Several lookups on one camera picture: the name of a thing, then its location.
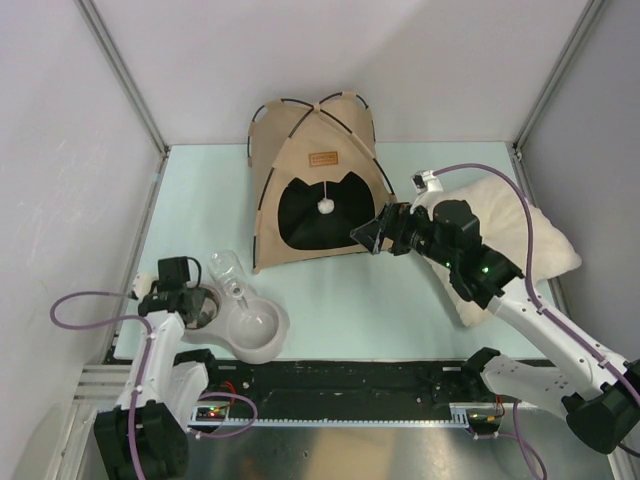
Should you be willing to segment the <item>steel pet bowl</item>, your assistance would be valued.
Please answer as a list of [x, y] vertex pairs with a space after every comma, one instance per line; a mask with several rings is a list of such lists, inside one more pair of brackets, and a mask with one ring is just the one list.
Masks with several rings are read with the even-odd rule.
[[189, 330], [198, 330], [208, 326], [220, 310], [219, 293], [210, 286], [190, 288], [184, 297], [184, 321]]

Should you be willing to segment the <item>clear water bottle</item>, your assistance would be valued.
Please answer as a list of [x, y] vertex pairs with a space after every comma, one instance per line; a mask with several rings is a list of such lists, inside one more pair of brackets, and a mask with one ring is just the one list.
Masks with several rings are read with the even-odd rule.
[[231, 250], [214, 252], [209, 260], [208, 270], [224, 294], [235, 300], [241, 310], [248, 311], [248, 281], [236, 253]]

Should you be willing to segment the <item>grey double pet feeder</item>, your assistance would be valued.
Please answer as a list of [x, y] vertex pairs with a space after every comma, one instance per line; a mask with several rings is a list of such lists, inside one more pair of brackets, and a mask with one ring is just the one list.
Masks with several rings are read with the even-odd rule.
[[264, 364], [275, 360], [283, 350], [290, 321], [277, 303], [247, 289], [248, 311], [235, 300], [208, 284], [220, 295], [218, 316], [206, 327], [189, 330], [185, 326], [183, 341], [189, 345], [215, 345], [224, 348], [240, 361]]

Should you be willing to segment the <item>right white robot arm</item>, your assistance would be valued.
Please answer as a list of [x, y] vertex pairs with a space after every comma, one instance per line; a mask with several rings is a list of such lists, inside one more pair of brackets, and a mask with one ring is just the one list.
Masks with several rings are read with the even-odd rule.
[[489, 311], [525, 336], [552, 363], [523, 365], [497, 350], [470, 357], [464, 393], [476, 401], [510, 396], [566, 421], [591, 449], [612, 453], [639, 422], [639, 363], [608, 349], [528, 286], [523, 272], [486, 245], [469, 204], [447, 200], [432, 212], [388, 203], [373, 220], [351, 231], [371, 254], [385, 242], [391, 254], [414, 251], [444, 266], [466, 301]]

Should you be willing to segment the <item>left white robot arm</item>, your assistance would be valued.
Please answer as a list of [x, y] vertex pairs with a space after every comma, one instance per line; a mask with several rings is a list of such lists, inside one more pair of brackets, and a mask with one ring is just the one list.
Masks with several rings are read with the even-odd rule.
[[186, 325], [200, 312], [203, 290], [191, 286], [193, 257], [158, 261], [158, 276], [137, 278], [132, 295], [142, 337], [116, 406], [96, 416], [94, 435], [110, 479], [176, 479], [189, 462], [187, 420], [199, 398], [221, 389], [220, 372], [198, 351], [177, 362]]

